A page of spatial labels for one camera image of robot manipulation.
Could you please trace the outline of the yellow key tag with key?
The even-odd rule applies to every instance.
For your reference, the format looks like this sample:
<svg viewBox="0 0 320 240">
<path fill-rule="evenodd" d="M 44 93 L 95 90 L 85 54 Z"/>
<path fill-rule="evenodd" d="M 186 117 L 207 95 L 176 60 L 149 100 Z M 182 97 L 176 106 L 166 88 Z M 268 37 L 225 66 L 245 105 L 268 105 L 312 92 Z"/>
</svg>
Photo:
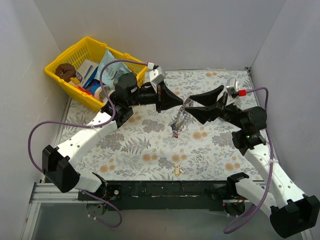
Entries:
<svg viewBox="0 0 320 240">
<path fill-rule="evenodd" d="M 176 177 L 179 177 L 180 175 L 183 175 L 184 174 L 184 171 L 182 169 L 182 167 L 180 165 L 175 165 L 174 167 L 174 175 Z"/>
</svg>

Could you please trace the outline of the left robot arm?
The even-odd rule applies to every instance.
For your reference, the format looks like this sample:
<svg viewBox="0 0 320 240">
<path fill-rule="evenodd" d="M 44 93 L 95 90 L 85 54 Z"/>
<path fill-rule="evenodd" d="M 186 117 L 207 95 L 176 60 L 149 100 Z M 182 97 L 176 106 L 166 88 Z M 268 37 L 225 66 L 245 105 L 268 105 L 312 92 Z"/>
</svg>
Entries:
<svg viewBox="0 0 320 240">
<path fill-rule="evenodd" d="M 183 100 L 166 86 L 164 74 L 153 70 L 151 77 L 152 81 L 138 87 L 132 73 L 123 74 L 110 95 L 115 113 L 107 103 L 85 129 L 56 147 L 48 145 L 43 149 L 42 171 L 62 193 L 72 189 L 85 190 L 95 200 L 103 199 L 107 193 L 106 181 L 97 173 L 76 170 L 83 156 L 128 121 L 134 113 L 134 106 L 155 105 L 155 110 L 160 113 L 183 104 Z"/>
</svg>

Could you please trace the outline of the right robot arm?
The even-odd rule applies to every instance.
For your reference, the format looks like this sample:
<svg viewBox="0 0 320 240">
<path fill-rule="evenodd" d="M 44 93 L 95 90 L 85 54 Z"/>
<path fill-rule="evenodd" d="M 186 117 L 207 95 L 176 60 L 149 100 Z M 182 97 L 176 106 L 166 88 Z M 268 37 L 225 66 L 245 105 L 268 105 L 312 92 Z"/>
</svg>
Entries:
<svg viewBox="0 0 320 240">
<path fill-rule="evenodd" d="M 221 85 L 212 91 L 191 95 L 190 99 L 201 106 L 187 107 L 185 111 L 202 124 L 220 118 L 238 127 L 239 130 L 231 134 L 233 145 L 265 182 L 265 187 L 261 187 L 243 172 L 227 178 L 227 195 L 232 199 L 244 197 L 252 206 L 232 220 L 223 230 L 224 234 L 235 232 L 262 210 L 276 233 L 285 239 L 316 225 L 320 201 L 315 195 L 305 194 L 290 179 L 274 156 L 271 137 L 261 135 L 261 130 L 267 128 L 266 107 L 240 109 L 227 103 L 228 97 L 234 99 L 248 93 L 252 90 L 224 90 Z"/>
</svg>

